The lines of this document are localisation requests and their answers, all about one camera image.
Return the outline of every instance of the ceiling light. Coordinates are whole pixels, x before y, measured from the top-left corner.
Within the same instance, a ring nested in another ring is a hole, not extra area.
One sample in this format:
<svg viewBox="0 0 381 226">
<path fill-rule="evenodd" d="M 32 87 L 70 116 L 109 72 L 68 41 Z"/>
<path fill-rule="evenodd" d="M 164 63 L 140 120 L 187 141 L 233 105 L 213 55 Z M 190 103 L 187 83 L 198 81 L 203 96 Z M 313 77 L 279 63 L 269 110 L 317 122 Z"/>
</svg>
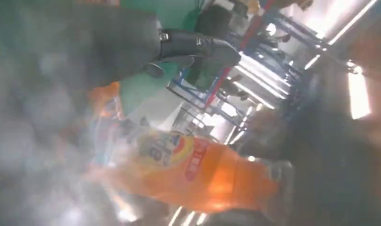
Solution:
<svg viewBox="0 0 381 226">
<path fill-rule="evenodd" d="M 264 99 L 262 99 L 261 97 L 259 97 L 258 95 L 256 95 L 255 93 L 253 93 L 251 90 L 249 90 L 248 88 L 246 88 L 245 86 L 241 85 L 239 82 L 234 82 L 233 84 L 235 84 L 237 87 L 241 88 L 242 90 L 244 90 L 246 93 L 250 94 L 252 97 L 256 98 L 258 101 L 260 101 L 261 103 L 263 103 L 265 106 L 269 107 L 270 109 L 275 109 L 274 106 L 272 106 L 271 104 L 269 104 L 268 102 L 266 102 Z"/>
<path fill-rule="evenodd" d="M 272 93 L 274 96 L 276 97 L 279 97 L 281 99 L 286 99 L 286 97 L 284 97 L 283 95 L 281 95 L 280 93 L 276 92 L 273 88 L 271 88 L 269 85 L 265 84 L 263 81 L 261 81 L 260 79 L 256 78 L 255 76 L 253 76 L 250 72 L 246 71 L 245 69 L 239 67 L 239 66 L 235 66 L 236 69 L 238 69 L 240 72 L 242 72 L 243 74 L 245 74 L 247 77 L 251 78 L 252 80 L 254 80 L 255 82 L 257 82 L 258 84 L 260 84 L 263 88 L 265 88 L 266 90 L 268 90 L 270 93 Z"/>
<path fill-rule="evenodd" d="M 243 53 L 240 53 L 240 55 L 242 56 L 242 61 L 246 61 L 247 63 L 249 63 L 249 64 L 252 65 L 253 67 L 257 67 L 259 70 L 261 70 L 262 72 L 264 72 L 265 74 L 267 74 L 269 77 L 273 78 L 275 81 L 280 81 L 280 82 L 282 82 L 282 83 L 284 83 L 285 85 L 287 85 L 287 86 L 290 87 L 290 84 L 289 84 L 289 83 L 287 83 L 287 82 L 286 82 L 285 80 L 283 80 L 279 75 L 275 74 L 273 71 L 271 71 L 270 69 L 268 69 L 266 66 L 260 64 L 258 61 L 254 60 L 253 58 L 244 55 Z"/>
<path fill-rule="evenodd" d="M 235 142 L 237 142 L 243 135 L 244 135 L 244 131 L 240 132 L 238 135 L 236 135 L 236 137 L 230 142 L 230 145 L 234 144 Z"/>
<path fill-rule="evenodd" d="M 377 0 L 371 0 L 332 40 L 329 45 L 333 45 L 345 32 L 347 32 L 352 25 L 355 24 L 375 3 Z"/>
<path fill-rule="evenodd" d="M 240 61 L 239 62 L 239 65 L 241 65 L 243 68 L 245 68 L 246 70 L 250 71 L 251 73 L 253 74 L 245 74 L 247 77 L 253 79 L 254 81 L 256 81 L 254 78 L 255 76 L 258 76 L 259 78 L 261 78 L 264 82 L 268 83 L 269 85 L 271 85 L 272 87 L 276 88 L 277 90 L 281 91 L 282 93 L 286 94 L 286 95 L 289 95 L 288 92 L 284 91 L 281 87 L 279 87 L 274 81 L 268 79 L 267 77 L 265 77 L 264 75 L 262 75 L 261 72 L 258 72 L 254 69 L 253 66 L 251 66 L 250 64 L 248 64 L 246 61 Z"/>
<path fill-rule="evenodd" d="M 305 65 L 305 67 L 304 67 L 304 69 L 305 70 L 308 70 L 319 58 L 321 57 L 321 55 L 316 55 L 310 62 L 308 62 L 306 65 Z"/>
<path fill-rule="evenodd" d="M 351 116 L 359 119 L 371 113 L 368 91 L 363 74 L 349 73 L 349 92 L 351 103 Z"/>
<path fill-rule="evenodd" d="M 182 206 L 177 209 L 177 211 L 175 212 L 173 218 L 171 218 L 170 223 L 168 224 L 168 226 L 173 226 L 174 225 L 175 220 L 177 219 L 177 217 L 178 217 L 179 213 L 181 212 L 181 210 L 182 210 Z"/>
<path fill-rule="evenodd" d="M 236 126 L 233 127 L 232 131 L 229 133 L 227 139 L 225 140 L 224 144 L 227 145 L 229 143 L 229 140 L 232 138 L 233 133 L 235 132 Z"/>
<path fill-rule="evenodd" d="M 246 112 L 246 116 L 249 116 L 252 110 L 253 110 L 253 107 L 249 107 L 249 109 Z"/>
<path fill-rule="evenodd" d="M 187 218 L 185 219 L 184 223 L 182 224 L 182 226 L 189 226 L 191 224 L 191 221 L 193 219 L 193 217 L 195 216 L 195 211 L 192 211 L 188 216 Z"/>
<path fill-rule="evenodd" d="M 247 160 L 249 160 L 249 161 L 255 161 L 255 157 L 254 157 L 254 156 L 249 156 L 249 157 L 247 158 Z"/>
<path fill-rule="evenodd" d="M 207 214 L 206 213 L 202 213 L 198 219 L 198 222 L 196 223 L 197 225 L 201 225 L 205 222 L 207 218 Z"/>
<path fill-rule="evenodd" d="M 261 111 L 261 109 L 262 109 L 262 104 L 261 103 L 259 103 L 258 105 L 257 105 L 257 108 L 256 108 L 256 111 Z"/>
</svg>

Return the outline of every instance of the plastic bottle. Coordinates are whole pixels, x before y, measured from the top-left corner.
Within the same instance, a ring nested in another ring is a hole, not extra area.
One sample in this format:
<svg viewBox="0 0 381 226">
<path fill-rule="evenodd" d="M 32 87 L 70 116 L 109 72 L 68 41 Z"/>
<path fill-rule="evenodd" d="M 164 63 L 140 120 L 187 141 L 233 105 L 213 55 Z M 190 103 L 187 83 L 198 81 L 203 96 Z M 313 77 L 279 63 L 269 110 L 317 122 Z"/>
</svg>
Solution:
<svg viewBox="0 0 381 226">
<path fill-rule="evenodd" d="M 267 168 L 225 145 L 179 133 L 138 130 L 118 139 L 110 166 L 90 174 L 127 194 L 204 213 L 259 210 L 278 191 Z"/>
</svg>

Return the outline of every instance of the fluorescent light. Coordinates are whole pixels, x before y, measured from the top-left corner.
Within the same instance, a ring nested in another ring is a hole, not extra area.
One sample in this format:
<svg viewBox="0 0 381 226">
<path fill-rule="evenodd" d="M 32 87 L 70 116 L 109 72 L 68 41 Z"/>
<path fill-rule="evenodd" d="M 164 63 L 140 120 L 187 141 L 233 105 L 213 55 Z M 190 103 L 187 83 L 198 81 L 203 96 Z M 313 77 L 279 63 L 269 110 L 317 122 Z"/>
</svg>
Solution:
<svg viewBox="0 0 381 226">
<path fill-rule="evenodd" d="M 261 109 L 262 109 L 262 104 L 261 103 L 259 103 L 258 105 L 257 105 L 257 108 L 256 108 L 256 111 L 261 111 Z"/>
<path fill-rule="evenodd" d="M 249 160 L 249 161 L 255 161 L 255 157 L 254 157 L 254 156 L 249 156 L 249 157 L 247 158 L 247 160 Z"/>
<path fill-rule="evenodd" d="M 351 116 L 359 119 L 371 113 L 368 91 L 363 74 L 349 73 L 349 91 L 351 102 Z"/>
<path fill-rule="evenodd" d="M 119 212 L 119 219 L 121 222 L 134 222 L 137 220 L 134 214 L 126 210 L 121 210 Z"/>
<path fill-rule="evenodd" d="M 304 69 L 307 70 L 309 69 L 315 62 L 321 57 L 321 55 L 316 55 L 308 64 L 305 65 Z"/>
<path fill-rule="evenodd" d="M 247 77 L 251 78 L 254 80 L 255 78 L 255 75 L 258 76 L 259 78 L 261 78 L 264 82 L 268 83 L 269 85 L 271 85 L 272 87 L 276 88 L 277 90 L 281 91 L 282 93 L 286 94 L 286 95 L 289 95 L 288 92 L 284 91 L 281 87 L 279 87 L 274 81 L 268 79 L 267 77 L 263 76 L 261 73 L 259 73 L 258 71 L 256 71 L 251 65 L 249 65 L 246 61 L 240 61 L 239 64 L 245 68 L 246 70 L 250 71 L 251 73 L 253 73 L 253 75 L 251 74 L 246 74 Z"/>
<path fill-rule="evenodd" d="M 377 0 L 371 0 L 332 40 L 329 45 L 333 45 L 352 25 L 355 24 L 375 3 Z"/>
<path fill-rule="evenodd" d="M 235 66 L 236 69 L 238 69 L 240 72 L 242 72 L 243 74 L 245 74 L 247 77 L 251 78 L 252 80 L 254 80 L 255 82 L 257 82 L 258 84 L 260 84 L 263 88 L 265 88 L 266 90 L 268 90 L 270 93 L 272 93 L 274 96 L 276 97 L 279 97 L 281 99 L 286 99 L 286 97 L 284 97 L 283 95 L 281 95 L 280 93 L 276 92 L 273 88 L 271 88 L 269 85 L 265 84 L 263 81 L 261 81 L 260 79 L 256 78 L 255 76 L 253 76 L 250 72 L 246 71 L 245 69 L 239 67 L 239 66 Z"/>
<path fill-rule="evenodd" d="M 269 107 L 270 109 L 275 109 L 274 106 L 272 106 L 271 104 L 269 104 L 268 102 L 266 102 L 264 99 L 262 99 L 261 97 L 257 96 L 255 93 L 253 93 L 251 90 L 249 90 L 248 88 L 246 88 L 245 86 L 241 85 L 239 82 L 234 82 L 233 84 L 235 84 L 237 87 L 239 87 L 240 89 L 244 90 L 246 93 L 250 94 L 252 97 L 256 98 L 258 101 L 260 101 L 261 103 L 263 103 L 265 106 Z"/>
<path fill-rule="evenodd" d="M 350 27 L 352 27 L 355 22 L 357 22 L 378 0 L 371 0 L 343 29 L 329 42 L 329 45 L 333 45 L 337 40 L 344 35 L 345 32 L 347 32 Z M 323 33 L 319 33 L 316 35 L 319 39 L 324 38 Z M 313 58 L 308 64 L 305 66 L 305 70 L 309 69 L 318 59 L 320 55 L 316 55 L 315 58 Z"/>
<path fill-rule="evenodd" d="M 182 207 L 183 207 L 183 206 L 181 206 L 181 207 L 179 207 L 179 208 L 177 209 L 177 211 L 175 212 L 173 218 L 171 218 L 170 223 L 168 224 L 168 226 L 173 226 L 173 224 L 175 223 L 175 220 L 177 219 L 179 213 L 180 213 L 181 210 L 182 210 Z"/>
<path fill-rule="evenodd" d="M 356 66 L 354 68 L 354 71 L 357 73 L 357 74 L 362 74 L 364 72 L 364 70 L 362 70 L 362 67 L 360 66 Z"/>
<path fill-rule="evenodd" d="M 238 135 L 236 135 L 236 137 L 230 142 L 230 145 L 234 144 L 235 142 L 237 142 L 244 134 L 245 132 L 242 131 L 240 132 Z"/>
<path fill-rule="evenodd" d="M 348 61 L 347 62 L 347 66 L 349 66 L 349 67 L 354 67 L 355 66 L 355 63 L 353 63 L 352 61 Z"/>
<path fill-rule="evenodd" d="M 253 107 L 249 107 L 249 109 L 246 112 L 246 116 L 249 116 L 252 110 L 253 110 Z"/>
<path fill-rule="evenodd" d="M 198 222 L 196 223 L 197 225 L 201 225 L 204 223 L 204 221 L 206 220 L 207 218 L 207 214 L 206 213 L 202 213 L 198 219 Z"/>
<path fill-rule="evenodd" d="M 188 216 L 187 218 L 185 219 L 184 223 L 182 224 L 182 226 L 189 226 L 191 224 L 191 221 L 193 219 L 193 217 L 195 216 L 195 211 L 192 211 Z"/>
<path fill-rule="evenodd" d="M 225 140 L 224 144 L 227 145 L 229 143 L 230 138 L 232 137 L 233 133 L 235 132 L 236 126 L 233 127 L 232 131 L 229 133 L 227 139 Z"/>
<path fill-rule="evenodd" d="M 285 85 L 290 87 L 289 83 L 287 83 L 285 80 L 283 80 L 279 75 L 277 75 L 274 72 L 272 72 L 266 66 L 260 64 L 258 61 L 254 60 L 253 58 L 244 55 L 242 52 L 240 52 L 240 55 L 242 56 L 242 61 L 246 61 L 247 63 L 249 63 L 249 65 L 252 65 L 253 67 L 256 67 L 256 68 L 260 69 L 261 71 L 266 73 L 268 76 L 273 78 L 275 81 L 280 81 L 280 82 L 282 82 Z"/>
</svg>

